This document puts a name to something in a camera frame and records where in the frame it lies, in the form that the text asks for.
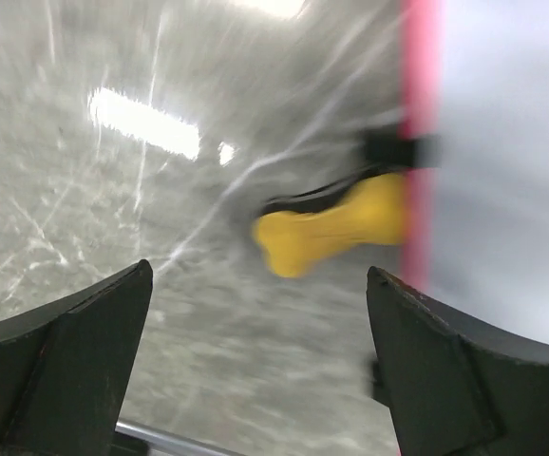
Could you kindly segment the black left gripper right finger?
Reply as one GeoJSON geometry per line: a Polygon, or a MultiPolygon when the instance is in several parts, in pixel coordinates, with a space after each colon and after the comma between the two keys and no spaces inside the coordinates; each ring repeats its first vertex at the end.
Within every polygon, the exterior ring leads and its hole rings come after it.
{"type": "Polygon", "coordinates": [[[367,276],[372,397],[404,455],[549,455],[549,345],[377,268],[367,276]]]}

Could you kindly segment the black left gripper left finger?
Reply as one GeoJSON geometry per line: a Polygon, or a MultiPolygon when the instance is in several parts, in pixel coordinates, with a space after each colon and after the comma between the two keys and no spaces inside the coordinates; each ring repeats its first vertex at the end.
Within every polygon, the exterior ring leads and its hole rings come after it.
{"type": "Polygon", "coordinates": [[[0,321],[0,455],[146,455],[115,426],[153,288],[145,259],[0,321]]]}

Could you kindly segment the yellow bone-shaped eraser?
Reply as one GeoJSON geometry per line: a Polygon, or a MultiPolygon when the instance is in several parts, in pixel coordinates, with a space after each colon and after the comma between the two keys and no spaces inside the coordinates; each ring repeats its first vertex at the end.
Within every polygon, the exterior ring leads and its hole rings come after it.
{"type": "Polygon", "coordinates": [[[406,224],[406,178],[388,173],[359,181],[324,211],[264,215],[253,225],[253,238],[271,272],[298,278],[356,245],[399,245],[406,224]]]}

